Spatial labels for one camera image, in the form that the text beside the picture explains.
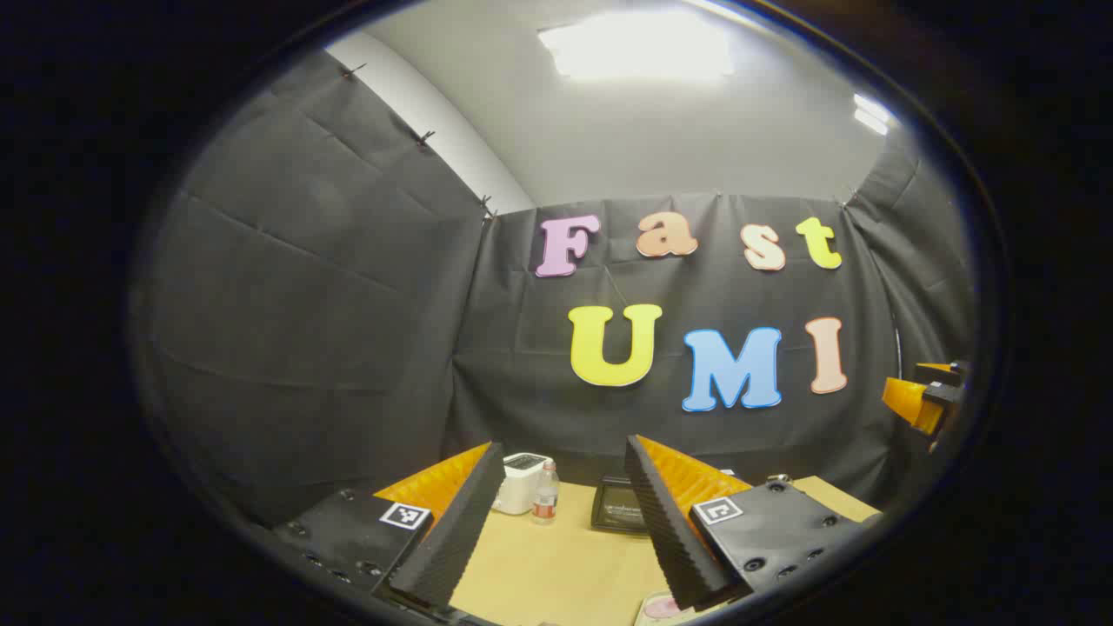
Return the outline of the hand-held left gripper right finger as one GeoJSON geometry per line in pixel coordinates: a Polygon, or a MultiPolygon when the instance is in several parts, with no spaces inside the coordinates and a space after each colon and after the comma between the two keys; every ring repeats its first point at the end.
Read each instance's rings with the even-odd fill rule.
{"type": "Polygon", "coordinates": [[[878,524],[880,512],[823,480],[750,485],[646,436],[624,467],[679,609],[712,609],[782,587],[878,524]]]}

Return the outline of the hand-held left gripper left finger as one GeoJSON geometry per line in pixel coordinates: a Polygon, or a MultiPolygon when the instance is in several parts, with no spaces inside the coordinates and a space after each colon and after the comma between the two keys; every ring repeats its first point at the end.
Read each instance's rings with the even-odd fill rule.
{"type": "Polygon", "coordinates": [[[482,443],[378,490],[342,489],[273,532],[364,605],[449,614],[504,478],[503,446],[482,443]]]}

